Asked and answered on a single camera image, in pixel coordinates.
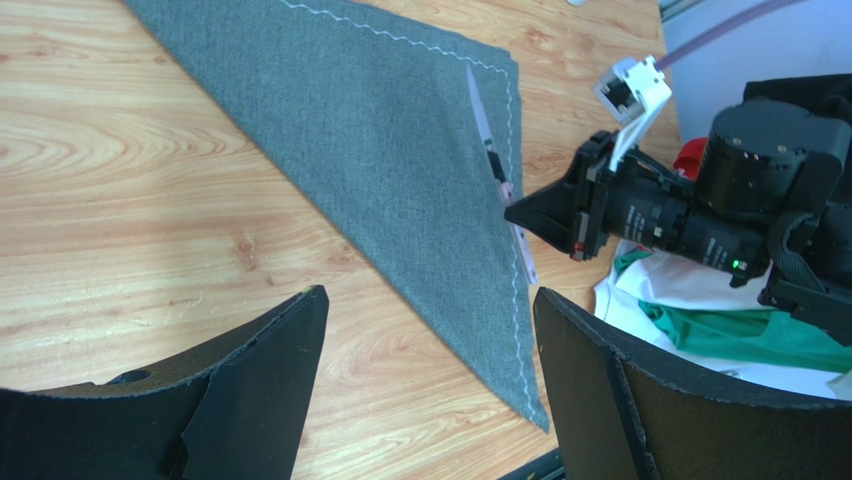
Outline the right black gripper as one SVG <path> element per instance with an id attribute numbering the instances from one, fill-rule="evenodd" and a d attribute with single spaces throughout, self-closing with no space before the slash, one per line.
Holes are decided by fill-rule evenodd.
<path id="1" fill-rule="evenodd" d="M 761 227 L 718 215 L 694 196 L 691 180 L 638 149 L 611 171 L 614 146 L 613 133 L 593 134 L 575 154 L 571 180 L 516 201 L 504 219 L 577 261 L 616 237 L 724 272 L 733 287 L 768 272 Z"/>

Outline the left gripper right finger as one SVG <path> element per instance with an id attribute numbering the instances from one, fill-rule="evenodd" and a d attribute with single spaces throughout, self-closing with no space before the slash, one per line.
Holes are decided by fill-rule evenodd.
<path id="1" fill-rule="evenodd" d="M 541 288 L 533 317 L 570 479 L 847 479 L 851 405 L 715 372 Z"/>

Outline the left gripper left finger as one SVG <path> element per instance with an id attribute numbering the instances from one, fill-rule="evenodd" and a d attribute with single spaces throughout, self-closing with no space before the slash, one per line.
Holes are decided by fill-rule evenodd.
<path id="1" fill-rule="evenodd" d="M 5 479 L 288 479 L 329 299 L 253 321 L 104 384 L 1 392 Z"/>

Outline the grey felt napkin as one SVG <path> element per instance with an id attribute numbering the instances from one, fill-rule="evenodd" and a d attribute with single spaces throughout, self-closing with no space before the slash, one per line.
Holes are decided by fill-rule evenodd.
<path id="1" fill-rule="evenodd" d="M 500 400 L 550 427 L 525 265 L 506 50 L 354 1 L 132 1 L 225 114 Z"/>

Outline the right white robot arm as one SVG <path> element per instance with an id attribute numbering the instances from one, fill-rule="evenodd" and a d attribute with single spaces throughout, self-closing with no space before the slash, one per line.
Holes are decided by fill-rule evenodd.
<path id="1" fill-rule="evenodd" d="M 722 271 L 760 304 L 851 341 L 851 205 L 839 193 L 851 127 L 758 99 L 714 119 L 695 179 L 593 135 L 567 173 L 505 211 L 577 261 L 609 237 Z"/>

